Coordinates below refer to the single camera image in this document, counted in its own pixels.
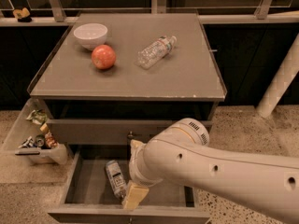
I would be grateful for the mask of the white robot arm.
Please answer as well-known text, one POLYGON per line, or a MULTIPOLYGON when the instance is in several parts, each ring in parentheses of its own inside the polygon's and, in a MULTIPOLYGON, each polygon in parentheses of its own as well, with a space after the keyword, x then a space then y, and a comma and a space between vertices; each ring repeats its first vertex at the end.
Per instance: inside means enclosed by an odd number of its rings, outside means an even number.
POLYGON ((299 224, 299 159, 225 151, 208 145, 205 126, 181 119, 148 143, 131 142, 130 177, 152 187, 164 180, 299 224))

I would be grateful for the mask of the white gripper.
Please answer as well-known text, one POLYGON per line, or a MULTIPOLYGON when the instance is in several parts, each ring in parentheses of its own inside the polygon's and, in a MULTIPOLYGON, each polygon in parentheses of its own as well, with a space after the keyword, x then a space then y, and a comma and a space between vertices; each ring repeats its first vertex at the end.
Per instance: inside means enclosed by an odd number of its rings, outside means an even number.
POLYGON ((144 161, 145 144, 132 140, 131 158, 129 161, 129 174, 132 180, 129 181, 126 195, 121 202, 126 210, 135 210, 149 193, 148 187, 153 187, 163 180, 155 175, 144 161))

